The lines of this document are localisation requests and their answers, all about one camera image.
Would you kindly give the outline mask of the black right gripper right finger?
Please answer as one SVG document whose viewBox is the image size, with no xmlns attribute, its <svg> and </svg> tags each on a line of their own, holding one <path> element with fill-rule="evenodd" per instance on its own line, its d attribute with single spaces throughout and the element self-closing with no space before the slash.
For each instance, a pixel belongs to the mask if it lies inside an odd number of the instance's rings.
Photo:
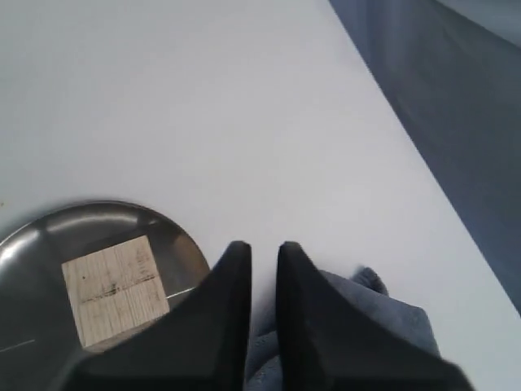
<svg viewBox="0 0 521 391">
<path fill-rule="evenodd" d="M 461 369 L 392 334 L 344 299 L 296 242 L 278 251 L 285 390 L 470 390 Z"/>
</svg>

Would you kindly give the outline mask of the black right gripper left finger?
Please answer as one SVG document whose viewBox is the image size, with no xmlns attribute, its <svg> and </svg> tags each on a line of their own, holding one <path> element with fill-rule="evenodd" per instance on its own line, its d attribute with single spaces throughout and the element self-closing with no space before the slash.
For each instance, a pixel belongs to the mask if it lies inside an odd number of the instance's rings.
<svg viewBox="0 0 521 391">
<path fill-rule="evenodd" d="M 250 332 L 252 250 L 234 241 L 171 312 L 78 363 L 64 390 L 240 390 Z"/>
</svg>

